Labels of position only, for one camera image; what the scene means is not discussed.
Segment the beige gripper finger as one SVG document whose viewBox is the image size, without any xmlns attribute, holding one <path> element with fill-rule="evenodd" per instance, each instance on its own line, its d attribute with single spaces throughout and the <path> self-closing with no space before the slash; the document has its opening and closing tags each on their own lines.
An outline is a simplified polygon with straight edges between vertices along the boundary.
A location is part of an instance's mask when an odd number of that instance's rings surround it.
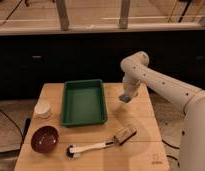
<svg viewBox="0 0 205 171">
<path fill-rule="evenodd" d="M 133 101 L 136 97 L 138 97 L 138 92 L 136 92 L 132 97 L 131 97 L 131 101 Z"/>
</svg>

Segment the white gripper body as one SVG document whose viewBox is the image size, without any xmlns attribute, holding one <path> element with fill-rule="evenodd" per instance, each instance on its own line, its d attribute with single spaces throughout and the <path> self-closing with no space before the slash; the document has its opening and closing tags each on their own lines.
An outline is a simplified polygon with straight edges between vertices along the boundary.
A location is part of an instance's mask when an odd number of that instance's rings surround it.
<svg viewBox="0 0 205 171">
<path fill-rule="evenodd" d="M 123 88 L 125 94 L 135 95 L 138 92 L 139 86 L 140 82 L 138 80 L 134 80 L 127 75 L 123 77 Z"/>
</svg>

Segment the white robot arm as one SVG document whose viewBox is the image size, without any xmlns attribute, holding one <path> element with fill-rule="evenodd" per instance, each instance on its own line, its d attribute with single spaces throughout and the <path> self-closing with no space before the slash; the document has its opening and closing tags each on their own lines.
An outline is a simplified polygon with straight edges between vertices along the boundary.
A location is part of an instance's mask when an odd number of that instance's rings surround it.
<svg viewBox="0 0 205 171">
<path fill-rule="evenodd" d="M 152 70 L 148 64 L 144 51 L 121 61 L 124 93 L 119 99 L 130 102 L 144 83 L 175 105 L 185 115 L 179 171 L 205 171 L 205 90 Z"/>
</svg>

